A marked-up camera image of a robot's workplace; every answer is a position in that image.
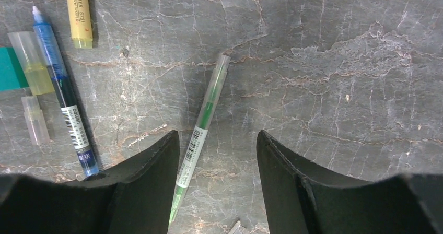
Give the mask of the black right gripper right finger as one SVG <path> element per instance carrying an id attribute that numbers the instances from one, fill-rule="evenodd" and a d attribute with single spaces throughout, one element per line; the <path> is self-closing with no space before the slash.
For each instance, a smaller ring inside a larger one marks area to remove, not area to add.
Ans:
<path id="1" fill-rule="evenodd" d="M 260 131 L 256 145 L 270 233 L 442 233 L 442 175 L 370 182 L 322 167 Z"/>

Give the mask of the clear small pen cap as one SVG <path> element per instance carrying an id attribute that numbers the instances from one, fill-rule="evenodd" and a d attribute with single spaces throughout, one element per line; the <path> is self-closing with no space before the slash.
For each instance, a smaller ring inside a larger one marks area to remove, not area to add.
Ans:
<path id="1" fill-rule="evenodd" d="M 21 97 L 24 116 L 32 145 L 50 142 L 48 128 L 36 96 Z"/>

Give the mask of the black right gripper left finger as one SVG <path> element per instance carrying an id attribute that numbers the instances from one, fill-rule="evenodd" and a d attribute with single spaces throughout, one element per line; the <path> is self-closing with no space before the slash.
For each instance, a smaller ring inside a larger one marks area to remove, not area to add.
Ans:
<path id="1" fill-rule="evenodd" d="M 83 181 L 1 176 L 1 233 L 167 233 L 180 140 L 151 147 Z"/>

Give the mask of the green highlighter pen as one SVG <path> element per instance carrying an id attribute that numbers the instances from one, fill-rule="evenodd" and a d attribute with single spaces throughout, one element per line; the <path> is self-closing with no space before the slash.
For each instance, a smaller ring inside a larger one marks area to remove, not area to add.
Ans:
<path id="1" fill-rule="evenodd" d="M 184 160 L 181 164 L 181 168 L 176 180 L 176 188 L 174 191 L 169 218 L 170 224 L 175 220 L 192 179 L 197 161 L 208 133 L 208 128 L 211 124 L 221 91 L 225 83 L 229 61 L 230 57 L 224 54 L 220 55 L 216 67 L 213 70 L 196 125 L 191 135 L 191 139 L 186 149 Z"/>

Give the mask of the blue pen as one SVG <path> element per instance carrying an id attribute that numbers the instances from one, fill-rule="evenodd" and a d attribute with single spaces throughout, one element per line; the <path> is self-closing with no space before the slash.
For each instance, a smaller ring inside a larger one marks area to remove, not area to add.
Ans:
<path id="1" fill-rule="evenodd" d="M 32 14 L 34 19 L 33 29 L 45 59 L 46 68 L 61 107 L 71 142 L 85 176 L 92 176 L 99 173 L 98 164 L 81 119 L 73 85 L 62 59 L 54 31 L 37 6 L 32 7 Z"/>

